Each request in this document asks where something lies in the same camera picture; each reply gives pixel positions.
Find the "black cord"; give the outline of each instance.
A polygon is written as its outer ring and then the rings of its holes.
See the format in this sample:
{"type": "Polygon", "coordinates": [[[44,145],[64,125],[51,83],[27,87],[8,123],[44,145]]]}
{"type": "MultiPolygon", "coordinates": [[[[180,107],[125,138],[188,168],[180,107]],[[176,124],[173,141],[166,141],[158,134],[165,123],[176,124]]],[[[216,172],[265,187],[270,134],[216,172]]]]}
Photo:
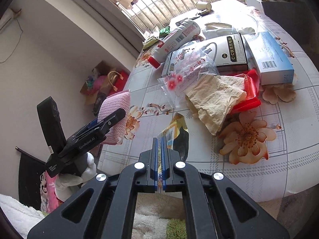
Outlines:
{"type": "Polygon", "coordinates": [[[18,25],[19,25],[20,30],[21,30],[20,38],[19,38],[19,41],[18,41],[17,45],[15,46],[14,50],[12,51],[12,53],[8,56],[8,58],[7,58],[5,61],[7,61],[7,60],[8,60],[8,59],[12,56],[13,52],[16,50],[17,46],[18,46],[18,45],[19,45],[19,43],[20,43],[21,36],[22,36],[22,33],[23,33],[23,30],[22,30],[22,28],[21,28],[21,26],[20,26],[20,23],[19,23],[18,19],[16,19],[16,20],[17,20],[18,25]]]}

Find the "bottle with red cap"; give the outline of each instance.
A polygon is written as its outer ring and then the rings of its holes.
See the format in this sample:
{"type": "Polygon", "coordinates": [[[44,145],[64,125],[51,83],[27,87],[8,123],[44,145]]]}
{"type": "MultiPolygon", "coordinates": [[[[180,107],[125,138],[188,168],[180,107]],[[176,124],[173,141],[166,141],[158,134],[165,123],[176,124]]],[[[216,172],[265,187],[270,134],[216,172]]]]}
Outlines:
{"type": "Polygon", "coordinates": [[[155,48],[148,62],[155,68],[165,62],[167,55],[179,49],[182,45],[191,41],[194,36],[200,34],[200,27],[195,21],[185,20],[178,28],[168,34],[155,48]]]}

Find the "white wall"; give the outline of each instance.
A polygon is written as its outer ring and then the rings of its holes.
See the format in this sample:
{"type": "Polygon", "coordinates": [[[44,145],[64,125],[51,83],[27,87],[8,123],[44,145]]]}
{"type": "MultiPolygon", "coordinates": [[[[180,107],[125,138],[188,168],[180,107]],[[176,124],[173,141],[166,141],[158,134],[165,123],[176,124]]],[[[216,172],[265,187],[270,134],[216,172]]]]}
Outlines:
{"type": "MultiPolygon", "coordinates": [[[[14,0],[12,8],[22,8],[23,34],[12,56],[0,64],[0,193],[17,199],[20,153],[15,146],[43,161],[49,157],[37,104],[53,97],[68,137],[94,118],[79,93],[90,70],[102,59],[123,65],[44,0],[14,0]]],[[[6,35],[0,34],[0,43],[12,46],[17,33],[13,22],[6,35]]]]}

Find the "triangular cutout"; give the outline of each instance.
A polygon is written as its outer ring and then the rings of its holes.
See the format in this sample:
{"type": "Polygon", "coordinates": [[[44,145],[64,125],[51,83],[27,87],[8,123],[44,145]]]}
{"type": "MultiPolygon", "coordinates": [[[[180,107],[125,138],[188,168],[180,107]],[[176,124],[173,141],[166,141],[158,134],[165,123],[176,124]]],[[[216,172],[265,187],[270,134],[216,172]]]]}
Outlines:
{"type": "Polygon", "coordinates": [[[227,188],[226,192],[229,196],[232,206],[234,207],[237,218],[241,223],[244,223],[257,216],[257,211],[232,188],[227,188]]]}
{"type": "Polygon", "coordinates": [[[93,189],[88,189],[77,199],[73,200],[73,202],[67,206],[65,210],[63,210],[62,217],[72,221],[73,223],[79,223],[93,195],[93,192],[93,189]]]}

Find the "snack wrapper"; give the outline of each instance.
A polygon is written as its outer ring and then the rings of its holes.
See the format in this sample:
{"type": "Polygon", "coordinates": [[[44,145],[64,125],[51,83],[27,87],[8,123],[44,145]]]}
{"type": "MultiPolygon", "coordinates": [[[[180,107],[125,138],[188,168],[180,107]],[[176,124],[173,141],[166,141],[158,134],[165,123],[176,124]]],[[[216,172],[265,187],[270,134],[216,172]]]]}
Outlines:
{"type": "MultiPolygon", "coordinates": [[[[169,126],[164,129],[159,135],[158,139],[162,136],[166,136],[167,148],[178,151],[181,160],[186,161],[188,156],[188,142],[189,133],[186,126],[185,118],[183,115],[176,113],[170,122],[169,126]]],[[[161,161],[161,147],[158,145],[158,193],[166,194],[162,188],[162,161],[161,161]]],[[[181,198],[179,192],[169,193],[171,196],[181,198]]]]}

